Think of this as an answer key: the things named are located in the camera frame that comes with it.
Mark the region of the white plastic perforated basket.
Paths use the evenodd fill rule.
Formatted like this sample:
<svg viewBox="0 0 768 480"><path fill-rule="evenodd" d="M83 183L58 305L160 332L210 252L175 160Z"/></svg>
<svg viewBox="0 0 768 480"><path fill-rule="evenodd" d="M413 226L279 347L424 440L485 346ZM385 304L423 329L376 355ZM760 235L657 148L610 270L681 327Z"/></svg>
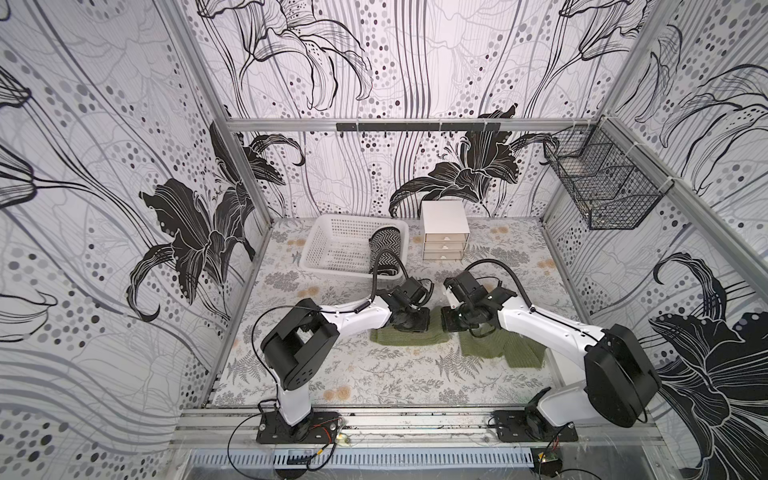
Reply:
<svg viewBox="0 0 768 480"><path fill-rule="evenodd" d="M409 226L397 219L324 214L315 219L303 247L299 266L314 274L370 277L369 239L384 227L399 232L399 257L407 263Z"/></svg>

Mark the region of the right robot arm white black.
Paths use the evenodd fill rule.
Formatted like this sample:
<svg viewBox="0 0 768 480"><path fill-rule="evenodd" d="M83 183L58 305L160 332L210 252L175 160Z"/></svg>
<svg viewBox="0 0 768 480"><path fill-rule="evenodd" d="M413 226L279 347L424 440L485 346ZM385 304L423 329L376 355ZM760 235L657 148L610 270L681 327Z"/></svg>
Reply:
<svg viewBox="0 0 768 480"><path fill-rule="evenodd" d="M529 437L550 439L584 420L630 428L649 420L647 406L661 379L635 334L615 324L587 325L536 306L519 282L489 291L469 271L444 280L451 327L469 331L484 324L533 340L580 366L584 378L545 388L525 406L521 425Z"/></svg>

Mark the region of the green knit scarf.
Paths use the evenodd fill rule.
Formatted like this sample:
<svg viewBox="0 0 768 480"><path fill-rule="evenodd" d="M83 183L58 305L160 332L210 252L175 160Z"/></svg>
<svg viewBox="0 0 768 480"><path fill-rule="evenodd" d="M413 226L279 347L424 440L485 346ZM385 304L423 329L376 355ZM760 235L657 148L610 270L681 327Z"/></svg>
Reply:
<svg viewBox="0 0 768 480"><path fill-rule="evenodd" d="M405 348L416 356L433 354L440 373L456 377L477 374L487 360L499 360L510 369L540 369L546 356L543 345L516 333L488 326L450 332L438 309L431 311L423 332L386 326L372 330L369 339L385 347Z"/></svg>

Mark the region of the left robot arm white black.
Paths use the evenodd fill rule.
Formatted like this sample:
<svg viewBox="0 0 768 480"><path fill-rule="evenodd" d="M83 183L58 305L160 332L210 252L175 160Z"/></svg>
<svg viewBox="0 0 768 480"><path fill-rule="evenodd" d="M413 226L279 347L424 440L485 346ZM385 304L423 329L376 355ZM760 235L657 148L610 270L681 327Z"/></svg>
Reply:
<svg viewBox="0 0 768 480"><path fill-rule="evenodd" d="M259 343L251 344L276 385L276 407L260 420L257 442L332 443L339 415L313 411L309 382L342 338L388 326L408 334L425 332L430 322L426 303L433 291L430 280L405 278L347 304L321 306L305 298L289 307Z"/></svg>

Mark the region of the black white patterned knit scarf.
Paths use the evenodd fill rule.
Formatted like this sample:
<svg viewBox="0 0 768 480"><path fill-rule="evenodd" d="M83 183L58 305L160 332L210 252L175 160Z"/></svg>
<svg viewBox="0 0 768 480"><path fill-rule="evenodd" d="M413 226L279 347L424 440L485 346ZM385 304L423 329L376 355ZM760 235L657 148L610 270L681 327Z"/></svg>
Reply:
<svg viewBox="0 0 768 480"><path fill-rule="evenodd" d="M395 226L376 230L368 240L370 249L369 272L394 277L401 273L400 253L402 236Z"/></svg>

